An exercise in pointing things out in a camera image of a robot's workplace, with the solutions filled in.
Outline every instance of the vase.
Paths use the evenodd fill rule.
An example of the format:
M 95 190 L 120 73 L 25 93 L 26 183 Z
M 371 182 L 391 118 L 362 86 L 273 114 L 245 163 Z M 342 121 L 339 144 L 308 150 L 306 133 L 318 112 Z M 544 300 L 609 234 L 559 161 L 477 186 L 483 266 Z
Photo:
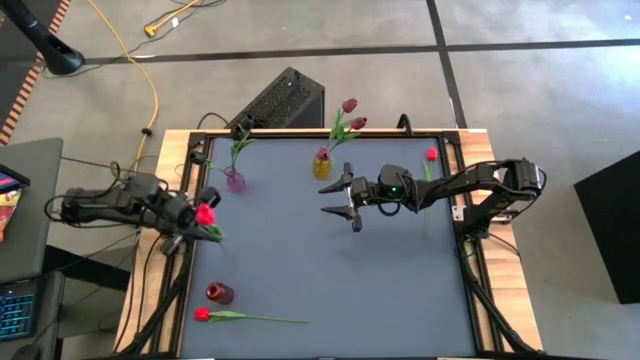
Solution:
M 232 192 L 243 192 L 247 187 L 244 176 L 231 166 L 224 169 L 224 174 L 227 176 L 227 186 Z
M 236 292 L 221 282 L 213 282 L 207 287 L 207 298 L 222 305 L 229 305 L 233 301 Z
M 316 180 L 331 179 L 331 161 L 329 161 L 329 159 L 321 159 L 318 156 L 314 156 L 313 176 Z

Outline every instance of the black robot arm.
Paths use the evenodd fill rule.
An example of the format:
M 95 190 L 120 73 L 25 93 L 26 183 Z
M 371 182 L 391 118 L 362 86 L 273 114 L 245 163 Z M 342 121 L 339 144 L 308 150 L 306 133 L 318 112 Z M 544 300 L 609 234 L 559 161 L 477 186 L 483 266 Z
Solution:
M 196 223 L 196 211 L 184 192 L 167 191 L 160 184 L 156 176 L 139 173 L 107 190 L 70 189 L 63 197 L 61 221 L 79 225 L 106 220 L 153 228 L 170 238 L 163 246 L 165 255 L 173 253 L 183 240 L 219 241 Z M 215 207 L 220 194 L 207 188 L 200 200 Z
M 494 174 L 505 169 L 503 180 Z M 340 179 L 322 190 L 321 194 L 347 190 L 348 204 L 322 208 L 324 212 L 353 221 L 353 231 L 362 229 L 362 218 L 358 209 L 362 206 L 378 206 L 386 216 L 396 215 L 400 206 L 409 211 L 418 211 L 433 205 L 439 199 L 448 198 L 474 190 L 489 190 L 491 195 L 477 205 L 464 208 L 456 220 L 461 221 L 463 232 L 470 236 L 486 236 L 491 219 L 516 201 L 533 201 L 542 191 L 540 170 L 532 162 L 522 160 L 491 161 L 473 164 L 462 171 L 433 181 L 415 180 L 406 169 L 396 165 L 385 165 L 377 182 L 365 177 L 353 177 L 350 163 L 344 164 Z M 394 203 L 394 211 L 386 211 L 383 205 Z

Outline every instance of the gray desk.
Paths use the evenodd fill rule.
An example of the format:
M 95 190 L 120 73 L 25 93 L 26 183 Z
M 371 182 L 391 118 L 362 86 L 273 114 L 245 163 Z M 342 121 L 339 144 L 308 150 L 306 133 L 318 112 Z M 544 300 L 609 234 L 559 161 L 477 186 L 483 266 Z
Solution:
M 31 179 L 0 243 L 0 283 L 32 278 L 42 271 L 49 232 L 43 208 L 56 191 L 61 155 L 59 138 L 0 148 L 0 164 Z

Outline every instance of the concrete floor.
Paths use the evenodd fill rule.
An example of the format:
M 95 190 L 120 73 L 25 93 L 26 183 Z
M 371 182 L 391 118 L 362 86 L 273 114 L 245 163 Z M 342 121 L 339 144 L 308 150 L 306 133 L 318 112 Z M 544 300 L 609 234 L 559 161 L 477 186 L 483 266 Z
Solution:
M 168 0 L 96 2 L 129 47 L 146 40 L 144 23 L 174 5 Z M 631 0 L 438 0 L 437 6 L 448 44 L 640 37 L 640 4 Z M 59 35 L 88 58 L 121 53 L 85 0 L 73 0 Z M 137 54 L 433 44 L 423 0 L 229 0 L 199 10 L 166 39 Z M 497 158 L 526 156 L 550 177 L 540 201 L 514 223 L 545 349 L 560 355 L 637 358 L 640 305 L 616 303 L 573 184 L 640 148 L 640 49 L 450 56 L 469 127 L 489 129 Z M 163 62 L 145 65 L 160 98 L 157 136 L 146 153 L 158 153 L 164 130 L 194 127 L 208 111 L 232 118 L 286 66 L 326 86 L 329 110 L 348 97 L 360 99 L 360 113 L 371 126 L 394 126 L 401 113 L 416 127 L 455 126 L 437 53 Z M 74 78 L 41 78 L 12 143 L 60 136 L 67 156 L 128 164 L 151 110 L 147 84 L 130 65 L 108 65 Z M 207 124 L 222 125 L 214 120 Z M 151 159 L 142 169 L 154 167 Z M 110 180 L 107 170 L 63 162 L 58 190 L 104 187 Z M 126 232 L 116 229 L 52 226 L 49 241 L 89 253 Z M 123 246 L 106 254 L 105 261 L 117 262 L 131 243 Z M 90 289 L 74 285 L 65 298 L 71 302 Z M 121 297 L 106 290 L 94 297 L 69 314 L 68 333 L 97 325 L 79 319 L 117 309 Z M 63 358 L 105 354 L 112 339 L 104 333 L 71 338 L 65 341 Z

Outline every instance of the black box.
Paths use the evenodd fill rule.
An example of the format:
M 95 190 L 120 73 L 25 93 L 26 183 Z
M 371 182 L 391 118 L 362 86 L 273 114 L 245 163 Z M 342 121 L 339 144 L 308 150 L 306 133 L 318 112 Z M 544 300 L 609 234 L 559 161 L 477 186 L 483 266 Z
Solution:
M 255 128 L 323 128 L 324 86 L 294 68 L 286 68 L 231 122 L 245 118 Z
M 640 303 L 640 151 L 574 187 L 618 300 Z

